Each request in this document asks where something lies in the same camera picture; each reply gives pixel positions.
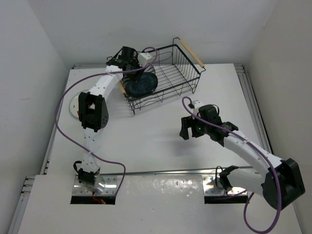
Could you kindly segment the white plate blue stripes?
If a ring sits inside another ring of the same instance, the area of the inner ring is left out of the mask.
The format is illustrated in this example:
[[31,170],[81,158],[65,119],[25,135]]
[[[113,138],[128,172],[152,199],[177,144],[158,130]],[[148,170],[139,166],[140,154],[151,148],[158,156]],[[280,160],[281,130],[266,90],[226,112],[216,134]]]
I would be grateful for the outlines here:
[[[145,69],[144,72],[151,72],[151,73],[156,74],[156,70],[155,70],[154,66],[152,66],[152,65],[148,66],[148,67]],[[124,86],[125,86],[125,85],[127,84],[127,82],[130,81],[130,80],[131,80],[131,73],[126,74],[126,75],[124,76],[123,80],[122,80]]]

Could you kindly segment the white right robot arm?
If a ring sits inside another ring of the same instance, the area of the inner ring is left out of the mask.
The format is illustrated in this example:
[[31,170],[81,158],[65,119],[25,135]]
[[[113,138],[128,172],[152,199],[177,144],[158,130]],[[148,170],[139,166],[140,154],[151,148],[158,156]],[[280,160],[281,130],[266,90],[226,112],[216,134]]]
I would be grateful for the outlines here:
[[289,158],[283,160],[250,141],[237,126],[223,122],[214,105],[196,100],[186,106],[190,116],[181,119],[180,136],[189,139],[188,131],[197,138],[208,135],[212,141],[234,152],[256,171],[252,174],[230,166],[219,174],[217,184],[224,190],[242,187],[261,195],[274,209],[284,209],[305,193],[299,165]]

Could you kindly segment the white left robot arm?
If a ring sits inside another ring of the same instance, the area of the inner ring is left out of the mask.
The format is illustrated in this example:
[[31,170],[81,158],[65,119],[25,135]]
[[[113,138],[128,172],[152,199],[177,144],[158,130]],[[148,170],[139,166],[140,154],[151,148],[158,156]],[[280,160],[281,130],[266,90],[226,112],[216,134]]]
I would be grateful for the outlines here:
[[106,70],[99,81],[78,97],[78,118],[83,127],[85,150],[78,180],[94,193],[104,189],[100,184],[100,165],[93,154],[96,151],[96,139],[109,119],[106,99],[125,73],[137,78],[152,60],[150,53],[138,53],[133,48],[123,46],[120,52],[107,61]]

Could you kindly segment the large watermelon plate blue rim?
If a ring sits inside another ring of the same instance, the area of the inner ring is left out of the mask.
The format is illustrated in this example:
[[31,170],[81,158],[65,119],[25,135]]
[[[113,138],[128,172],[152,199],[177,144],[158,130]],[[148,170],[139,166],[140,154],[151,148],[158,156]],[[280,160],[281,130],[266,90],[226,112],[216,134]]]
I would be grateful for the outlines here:
[[78,114],[78,98],[81,92],[76,93],[70,100],[69,103],[69,111],[72,117],[75,119],[79,118]]

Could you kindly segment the dark blue glazed plate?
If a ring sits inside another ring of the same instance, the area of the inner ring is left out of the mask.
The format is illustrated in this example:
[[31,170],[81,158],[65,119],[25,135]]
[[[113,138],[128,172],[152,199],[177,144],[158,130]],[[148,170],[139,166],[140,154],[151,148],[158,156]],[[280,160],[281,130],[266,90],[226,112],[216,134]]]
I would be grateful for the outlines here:
[[125,85],[125,91],[129,96],[139,98],[151,94],[157,86],[157,76],[151,72],[144,72],[138,81],[128,81]]

